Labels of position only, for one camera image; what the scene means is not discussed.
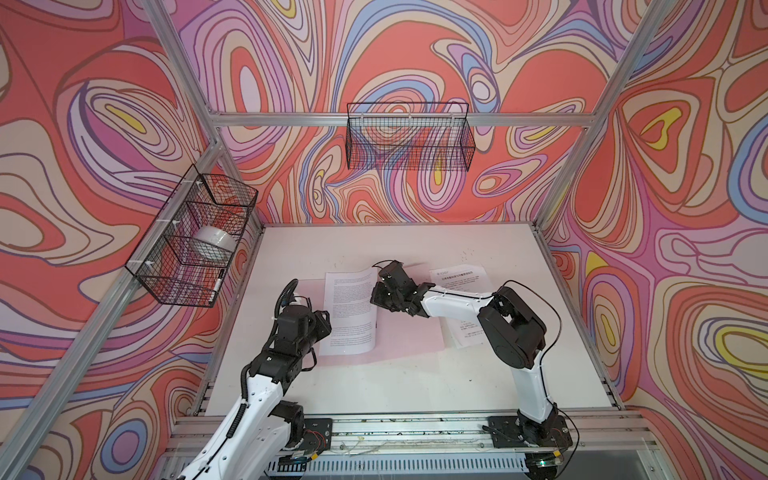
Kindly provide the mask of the printed paper sheet top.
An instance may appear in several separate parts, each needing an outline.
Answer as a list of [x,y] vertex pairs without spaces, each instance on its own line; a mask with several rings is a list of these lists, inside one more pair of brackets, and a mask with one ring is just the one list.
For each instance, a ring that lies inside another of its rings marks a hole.
[[377,307],[370,301],[377,269],[325,275],[324,309],[331,334],[320,342],[321,356],[360,355],[376,344]]

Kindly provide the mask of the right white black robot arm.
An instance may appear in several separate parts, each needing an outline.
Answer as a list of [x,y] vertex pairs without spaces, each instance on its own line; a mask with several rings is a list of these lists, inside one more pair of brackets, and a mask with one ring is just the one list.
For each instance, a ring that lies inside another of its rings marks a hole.
[[521,425],[548,431],[558,410],[543,379],[547,326],[524,299],[504,285],[496,291],[470,293],[430,282],[421,284],[399,261],[378,269],[371,303],[412,317],[444,317],[478,324],[493,353],[512,369]]

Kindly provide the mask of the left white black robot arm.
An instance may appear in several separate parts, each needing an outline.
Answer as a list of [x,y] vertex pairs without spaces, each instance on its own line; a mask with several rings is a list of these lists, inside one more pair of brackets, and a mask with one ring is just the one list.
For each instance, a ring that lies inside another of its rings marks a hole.
[[304,437],[303,407],[284,395],[304,358],[332,332],[330,315],[309,303],[277,308],[270,335],[239,376],[239,397],[181,479],[258,479],[273,458]]

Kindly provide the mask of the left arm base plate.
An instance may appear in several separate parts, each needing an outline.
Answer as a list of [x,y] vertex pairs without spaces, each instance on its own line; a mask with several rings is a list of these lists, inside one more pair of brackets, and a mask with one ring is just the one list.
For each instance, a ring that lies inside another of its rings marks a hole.
[[287,450],[299,456],[321,454],[332,446],[333,419],[330,417],[315,417],[304,420],[300,436],[292,440]]

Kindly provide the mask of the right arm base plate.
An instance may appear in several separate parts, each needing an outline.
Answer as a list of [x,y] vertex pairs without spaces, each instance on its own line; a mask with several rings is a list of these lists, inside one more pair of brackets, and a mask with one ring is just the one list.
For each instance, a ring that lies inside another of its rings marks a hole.
[[481,425],[493,447],[567,450],[573,446],[570,429],[563,415],[557,414],[543,424],[526,417],[490,416]]

